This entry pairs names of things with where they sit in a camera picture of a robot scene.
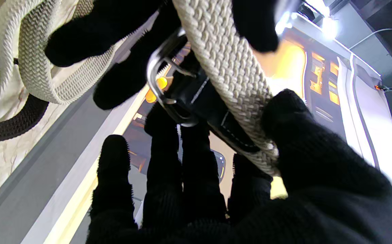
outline orange light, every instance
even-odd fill
[[[163,90],[168,85],[168,80],[165,77],[160,77],[157,79],[158,87]],[[157,100],[157,97],[154,93],[149,89],[149,91],[145,95],[146,102],[153,103]]]
[[[148,103],[153,103],[157,100],[157,97],[155,97],[154,93],[149,89],[149,91],[146,93],[145,96],[146,102]]]

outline white cable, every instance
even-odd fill
[[[362,43],[364,40],[368,39],[369,37],[371,37],[372,35],[374,35],[374,34],[376,34],[376,33],[378,33],[378,32],[389,31],[389,30],[392,31],[392,28],[386,28],[386,29],[380,29],[380,30],[374,31],[374,32],[372,32],[369,36],[363,38],[363,40],[361,40],[360,42],[356,43],[355,45],[353,45],[353,46],[350,47],[349,49],[350,49],[350,50],[353,49],[355,46],[359,45],[359,44]]]

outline window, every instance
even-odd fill
[[[315,76],[310,79],[310,89],[318,94],[323,94],[324,60],[320,55],[312,53],[312,72]]]

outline light fixture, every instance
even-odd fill
[[[327,39],[335,39],[337,35],[337,23],[330,17],[324,17],[322,31]]]
[[[281,16],[280,20],[277,22],[275,30],[276,30],[276,34],[278,36],[280,36],[283,33],[285,27],[288,24],[288,20],[289,20],[290,16],[291,16],[291,12],[286,11],[286,12],[283,13],[283,15]]]
[[[322,14],[323,17],[328,17],[328,16],[330,16],[330,8],[327,7],[327,6],[324,4],[323,0],[306,0],[304,5],[309,6],[310,9],[311,9],[313,12],[315,12],[315,13],[316,13],[317,11],[320,12],[320,13]]]

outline ceiling light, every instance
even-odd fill
[[[335,39],[337,35],[337,23],[330,17],[325,17],[323,19],[323,27],[322,27],[324,36],[327,39]]]

